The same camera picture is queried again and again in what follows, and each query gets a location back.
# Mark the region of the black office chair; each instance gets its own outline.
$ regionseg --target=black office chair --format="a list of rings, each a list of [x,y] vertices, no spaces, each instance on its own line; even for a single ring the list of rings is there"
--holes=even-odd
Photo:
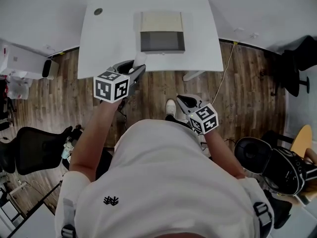
[[[20,175],[59,166],[64,143],[72,127],[61,134],[23,127],[10,143],[0,142],[0,166],[7,173]]]
[[[278,134],[273,130],[268,130],[266,133],[264,133],[264,135],[261,137],[261,140],[268,143],[272,148],[278,147],[277,145],[278,140],[281,140],[290,144],[292,144],[294,141],[293,138]]]
[[[310,92],[310,81],[300,80],[299,71],[307,70],[317,65],[317,41],[311,36],[307,36],[300,46],[291,51],[285,52],[275,63],[275,92],[271,95],[276,96],[277,89],[281,85],[295,97],[299,94],[300,85],[306,86],[307,93]]]
[[[274,212],[274,228],[280,229],[291,217],[290,211],[293,205],[290,202],[274,198],[268,190],[264,190],[264,193]]]

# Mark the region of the white cable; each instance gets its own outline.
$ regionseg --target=white cable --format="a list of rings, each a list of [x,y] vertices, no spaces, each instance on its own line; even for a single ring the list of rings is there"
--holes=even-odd
[[[231,59],[231,56],[232,56],[232,53],[233,53],[233,49],[234,49],[234,47],[235,47],[236,45],[237,45],[237,44],[233,44],[233,47],[232,47],[232,49],[231,49],[231,53],[230,53],[230,56],[229,56],[229,59],[228,59],[227,68],[224,70],[224,73],[223,73],[223,76],[222,76],[222,80],[221,80],[221,82],[220,82],[220,85],[219,85],[219,87],[218,87],[218,90],[217,90],[217,92],[216,92],[216,95],[214,96],[214,99],[213,99],[211,105],[213,105],[214,101],[216,100],[216,97],[217,97],[217,95],[218,95],[218,92],[219,92],[219,90],[220,90],[220,87],[221,87],[221,85],[222,85],[222,83],[223,83],[224,76],[226,75],[226,71],[227,71],[228,68],[229,68],[229,62],[230,62],[230,59]]]
[[[43,185],[41,185],[37,180],[32,180],[31,181],[31,184],[29,184],[30,185],[30,187],[32,187],[33,189],[35,189],[39,194],[41,194],[41,196],[45,196],[45,195],[43,195],[42,193],[40,193],[34,186],[33,186],[33,183],[34,182],[36,182],[40,187],[42,187],[42,189],[45,191],[45,193],[46,194],[48,194],[49,192],[46,190],[46,188],[44,188],[44,186]],[[51,194],[50,195],[56,202],[58,202],[58,200]]]

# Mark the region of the backpack strap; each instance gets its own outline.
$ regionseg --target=backpack strap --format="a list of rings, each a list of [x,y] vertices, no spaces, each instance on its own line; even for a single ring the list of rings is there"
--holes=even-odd
[[[62,238],[77,238],[75,230],[75,208],[73,201],[64,198],[64,223],[63,228],[61,229]]]
[[[240,179],[239,182],[248,194],[253,205],[254,212],[258,219],[255,219],[260,226],[260,238],[267,238],[274,226],[274,211],[268,198],[262,189],[255,189],[259,186],[254,178]]]

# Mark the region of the shoe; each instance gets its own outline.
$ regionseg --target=shoe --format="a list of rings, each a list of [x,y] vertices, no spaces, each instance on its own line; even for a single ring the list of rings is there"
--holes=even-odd
[[[166,116],[171,115],[175,118],[176,116],[176,104],[172,99],[169,99],[166,103]]]

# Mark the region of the chair back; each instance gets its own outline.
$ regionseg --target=chair back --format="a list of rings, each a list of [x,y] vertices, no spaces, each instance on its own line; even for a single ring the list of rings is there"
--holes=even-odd
[[[8,173],[13,173],[16,166],[21,175],[56,168],[71,131],[71,126],[61,134],[23,127],[13,141],[0,144],[0,165]]]
[[[312,36],[307,36],[300,46],[291,51],[294,66],[298,70],[306,70],[317,65],[317,41]]]
[[[290,211],[292,209],[292,204],[290,202],[274,198],[268,190],[264,190],[264,193],[274,211],[274,228],[280,229],[286,223],[289,217],[291,217]]]

